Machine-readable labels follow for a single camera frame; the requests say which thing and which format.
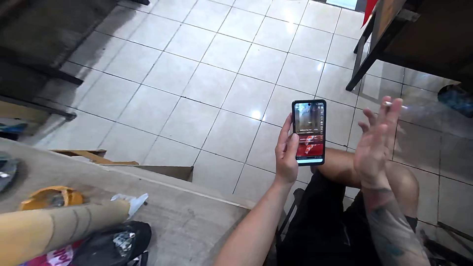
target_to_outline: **tattooed forearm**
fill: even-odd
[[[391,190],[363,188],[373,243],[384,266],[430,265]]]

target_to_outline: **white tiled floor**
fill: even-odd
[[[41,94],[79,116],[38,146],[194,165],[196,184],[257,201],[293,100],[324,98],[327,146],[354,152],[361,108],[402,97],[393,160],[419,180],[419,219],[472,234],[473,124],[436,96],[454,81],[377,61],[346,91],[362,20],[311,0],[122,0],[62,68],[84,84],[52,80]],[[293,190],[310,175],[300,168]]]

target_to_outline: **knee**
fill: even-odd
[[[415,217],[419,202],[419,182],[415,175],[406,166],[391,161],[386,164],[386,175],[403,213]]]
[[[406,166],[390,161],[386,164],[386,175],[393,190],[419,197],[419,182]]]

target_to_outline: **smartphone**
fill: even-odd
[[[299,166],[325,162],[325,121],[327,102],[301,100],[292,102],[292,127],[299,135],[296,161]]]

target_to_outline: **red flag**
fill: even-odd
[[[368,21],[369,15],[371,15],[371,12],[373,12],[373,9],[375,8],[376,2],[378,2],[378,0],[367,0],[366,9],[365,9],[365,18],[363,19],[363,25],[361,25],[362,27]]]

